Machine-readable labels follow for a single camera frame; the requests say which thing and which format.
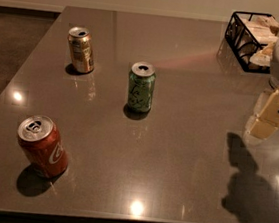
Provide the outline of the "napkin packets in basket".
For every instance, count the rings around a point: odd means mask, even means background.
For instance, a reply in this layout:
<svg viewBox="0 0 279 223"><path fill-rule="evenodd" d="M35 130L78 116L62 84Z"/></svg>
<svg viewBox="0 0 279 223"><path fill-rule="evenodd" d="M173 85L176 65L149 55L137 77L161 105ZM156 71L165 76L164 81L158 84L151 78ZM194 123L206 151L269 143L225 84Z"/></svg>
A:
<svg viewBox="0 0 279 223"><path fill-rule="evenodd" d="M243 19L247 28L240 41L239 55L252 67L268 67L272 49L278 40L279 23L274 17L257 15L251 20Z"/></svg>

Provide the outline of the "gold beige soda can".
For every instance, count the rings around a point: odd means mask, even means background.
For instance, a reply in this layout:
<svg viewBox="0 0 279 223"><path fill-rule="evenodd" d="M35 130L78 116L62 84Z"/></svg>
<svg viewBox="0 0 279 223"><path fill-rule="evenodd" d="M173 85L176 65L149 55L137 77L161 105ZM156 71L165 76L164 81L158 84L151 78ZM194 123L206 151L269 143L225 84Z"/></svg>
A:
<svg viewBox="0 0 279 223"><path fill-rule="evenodd" d="M91 35L87 28L72 27L68 32L68 42L73 68L80 74L90 73L94 69Z"/></svg>

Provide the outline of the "green soda can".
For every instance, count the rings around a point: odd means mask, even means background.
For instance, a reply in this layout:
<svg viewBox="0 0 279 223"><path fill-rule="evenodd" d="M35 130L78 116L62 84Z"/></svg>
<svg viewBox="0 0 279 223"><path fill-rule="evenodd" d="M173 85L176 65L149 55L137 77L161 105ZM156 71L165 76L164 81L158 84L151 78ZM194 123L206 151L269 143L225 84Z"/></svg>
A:
<svg viewBox="0 0 279 223"><path fill-rule="evenodd" d="M151 110L152 95L155 86L155 67L148 62L137 62L128 75L128 107L139 113Z"/></svg>

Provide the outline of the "red cola can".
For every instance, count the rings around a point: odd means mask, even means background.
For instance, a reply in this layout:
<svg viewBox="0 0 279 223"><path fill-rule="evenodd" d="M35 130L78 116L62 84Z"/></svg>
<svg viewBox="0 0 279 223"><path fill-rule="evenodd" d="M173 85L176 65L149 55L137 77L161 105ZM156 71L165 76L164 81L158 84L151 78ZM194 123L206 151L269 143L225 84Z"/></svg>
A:
<svg viewBox="0 0 279 223"><path fill-rule="evenodd" d="M68 157L61 145L60 132L51 118L31 116L20 123L18 143L39 176L50 179L68 167Z"/></svg>

